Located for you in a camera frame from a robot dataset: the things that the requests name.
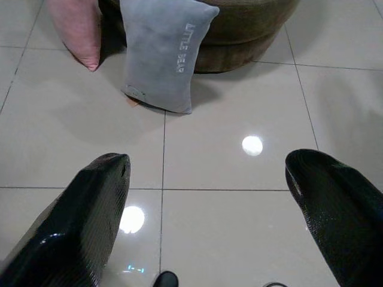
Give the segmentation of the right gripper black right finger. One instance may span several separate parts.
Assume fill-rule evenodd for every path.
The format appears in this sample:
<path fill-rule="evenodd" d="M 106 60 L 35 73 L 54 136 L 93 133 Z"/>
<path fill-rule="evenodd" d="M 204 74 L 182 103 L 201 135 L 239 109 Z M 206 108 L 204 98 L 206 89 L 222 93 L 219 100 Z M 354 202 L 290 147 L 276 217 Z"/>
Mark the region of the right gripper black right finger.
<path fill-rule="evenodd" d="M 382 286 L 382 192 L 313 149 L 285 159 L 287 185 L 340 286 Z"/>

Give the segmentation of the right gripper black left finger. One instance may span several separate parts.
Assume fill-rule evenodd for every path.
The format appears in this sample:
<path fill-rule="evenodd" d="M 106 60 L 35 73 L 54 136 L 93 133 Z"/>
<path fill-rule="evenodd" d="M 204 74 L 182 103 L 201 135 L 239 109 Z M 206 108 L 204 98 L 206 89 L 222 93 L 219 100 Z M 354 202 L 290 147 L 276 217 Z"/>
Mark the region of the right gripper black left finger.
<path fill-rule="evenodd" d="M 99 286 L 129 182 L 126 154 L 104 154 L 81 169 L 3 261 L 1 286 Z"/>

